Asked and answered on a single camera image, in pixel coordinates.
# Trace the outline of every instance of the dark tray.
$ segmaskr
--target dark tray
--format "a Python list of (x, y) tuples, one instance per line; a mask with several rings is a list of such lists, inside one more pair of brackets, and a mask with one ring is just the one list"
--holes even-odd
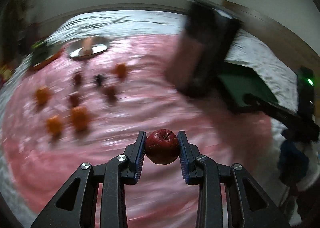
[(250, 67), (223, 62), (217, 73), (215, 85), (228, 109), (233, 113), (255, 111), (243, 101), (245, 94), (253, 94), (266, 102), (278, 104), (269, 87)]

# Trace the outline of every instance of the silver screw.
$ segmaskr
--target silver screw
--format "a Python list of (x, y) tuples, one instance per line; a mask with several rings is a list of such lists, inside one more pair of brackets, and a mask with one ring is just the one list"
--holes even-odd
[(234, 168), (235, 170), (241, 170), (241, 169), (242, 169), (242, 166), (241, 166), (240, 164), (234, 164), (234, 165), (233, 165), (233, 168)]
[(117, 157), (117, 160), (119, 160), (119, 161), (125, 161), (127, 159), (127, 156), (126, 155), (119, 155), (118, 157)]
[(197, 157), (197, 159), (200, 160), (200, 161), (205, 161), (205, 160), (207, 160), (207, 156), (205, 156), (205, 155), (199, 155), (199, 156)]
[(90, 167), (90, 164), (85, 162), (85, 163), (82, 163), (80, 167), (81, 167), (81, 169), (86, 170)]

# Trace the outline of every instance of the silver plate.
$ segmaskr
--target silver plate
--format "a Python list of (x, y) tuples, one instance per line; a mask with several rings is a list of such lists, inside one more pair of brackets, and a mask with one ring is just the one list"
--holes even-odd
[(73, 42), (68, 48), (67, 52), (69, 57), (73, 60), (84, 60), (90, 59), (96, 55), (101, 54), (109, 48), (110, 42), (105, 37), (91, 37), (92, 39), (92, 51), (93, 53), (90, 55), (82, 55), (81, 50), (83, 49), (83, 41), (84, 39), (79, 39)]

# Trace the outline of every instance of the green led light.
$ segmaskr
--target green led light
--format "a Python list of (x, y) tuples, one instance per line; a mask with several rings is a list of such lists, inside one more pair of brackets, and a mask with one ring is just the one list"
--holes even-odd
[(308, 79), (308, 82), (311, 83), (312, 85), (314, 85), (313, 82), (310, 79)]

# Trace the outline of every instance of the green tray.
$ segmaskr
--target green tray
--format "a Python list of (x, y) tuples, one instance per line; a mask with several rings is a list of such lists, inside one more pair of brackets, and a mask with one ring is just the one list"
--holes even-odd
[(243, 101), (245, 94), (253, 94), (266, 102), (278, 104), (265, 82), (250, 67), (223, 62), (217, 73), (216, 87), (233, 113), (255, 111)]

